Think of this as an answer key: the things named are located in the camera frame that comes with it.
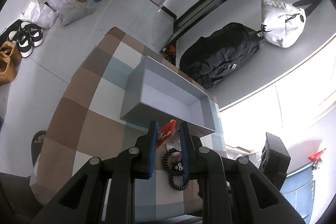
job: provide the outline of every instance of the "white bag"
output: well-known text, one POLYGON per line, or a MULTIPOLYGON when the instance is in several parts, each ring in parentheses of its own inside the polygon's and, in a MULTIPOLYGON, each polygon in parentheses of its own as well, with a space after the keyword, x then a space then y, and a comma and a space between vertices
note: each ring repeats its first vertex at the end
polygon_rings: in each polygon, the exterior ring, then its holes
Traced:
POLYGON ((49 29, 54 25, 58 12, 53 11, 48 5, 39 1, 31 1, 24 13, 21 13, 19 19, 35 23, 43 29, 49 29))
POLYGON ((80 2, 77 0, 47 0, 48 5, 59 12, 59 19, 65 26, 75 20, 92 14, 97 9, 94 0, 80 2))
POLYGON ((277 0, 261 0, 261 30, 264 38, 279 47, 288 48, 302 34, 306 17, 322 0, 300 0, 288 4, 277 0), (297 8, 308 5, 306 9, 297 8))

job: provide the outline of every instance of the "slipper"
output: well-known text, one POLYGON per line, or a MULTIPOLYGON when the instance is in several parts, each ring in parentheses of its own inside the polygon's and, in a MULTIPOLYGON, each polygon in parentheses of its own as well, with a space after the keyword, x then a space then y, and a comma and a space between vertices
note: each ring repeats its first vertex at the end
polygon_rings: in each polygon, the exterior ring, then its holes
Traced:
POLYGON ((42 135, 46 135, 46 133, 47 132, 45 130, 41 130, 37 132, 31 141, 31 160, 33 162, 33 166, 35 166, 35 163, 41 153, 42 145, 43 145, 43 143, 35 143, 35 141, 38 141, 38 138, 42 137, 42 135))
POLYGON ((33 47, 43 43, 43 29, 39 25, 24 21, 20 24, 19 31, 31 37, 33 47))
POLYGON ((16 47, 21 52, 23 58, 30 56, 33 52, 32 38, 28 34, 12 31, 8 35, 8 40, 16 43, 16 47))

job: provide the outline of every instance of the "bag strap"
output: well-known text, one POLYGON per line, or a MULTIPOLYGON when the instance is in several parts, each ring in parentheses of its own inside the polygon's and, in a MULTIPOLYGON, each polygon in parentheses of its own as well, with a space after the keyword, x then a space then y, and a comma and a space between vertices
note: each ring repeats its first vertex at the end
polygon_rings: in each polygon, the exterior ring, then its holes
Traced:
POLYGON ((299 0, 295 3, 293 3, 294 7, 300 7, 310 4, 305 10, 306 17, 309 16, 316 7, 321 3, 322 0, 299 0))

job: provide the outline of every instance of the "white plastic bag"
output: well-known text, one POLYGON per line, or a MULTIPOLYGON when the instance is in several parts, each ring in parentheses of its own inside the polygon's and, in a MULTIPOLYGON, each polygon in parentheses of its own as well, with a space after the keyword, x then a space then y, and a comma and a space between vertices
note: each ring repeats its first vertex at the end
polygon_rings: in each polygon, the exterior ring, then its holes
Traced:
POLYGON ((59 12, 58 17, 63 26, 86 17, 97 9, 94 0, 87 0, 86 2, 77 0, 47 0, 47 2, 53 10, 59 12))
POLYGON ((21 13, 19 19, 35 23, 43 29, 49 29, 54 25, 58 12, 53 11, 48 5, 31 1, 24 13, 21 13))

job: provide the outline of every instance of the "black coiled cord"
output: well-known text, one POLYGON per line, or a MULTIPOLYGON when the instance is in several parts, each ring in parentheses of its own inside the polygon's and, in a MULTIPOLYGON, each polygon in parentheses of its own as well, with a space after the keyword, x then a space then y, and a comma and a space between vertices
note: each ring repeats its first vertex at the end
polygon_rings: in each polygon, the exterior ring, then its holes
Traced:
POLYGON ((163 156, 162 163, 163 163, 164 169, 168 173, 168 183, 169 183, 170 187, 172 187, 174 190, 177 190, 177 191, 183 191, 183 190, 185 190, 188 187, 189 180, 186 177, 183 177, 183 185, 182 186, 178 186, 174 182, 174 177, 183 176, 184 171, 183 170, 176 170, 176 169, 170 168, 168 166, 168 158, 169 158, 169 156, 172 153, 176 153, 176 152, 178 152, 178 151, 175 148, 169 149, 169 151, 167 151, 167 153, 165 153, 165 155, 163 156))

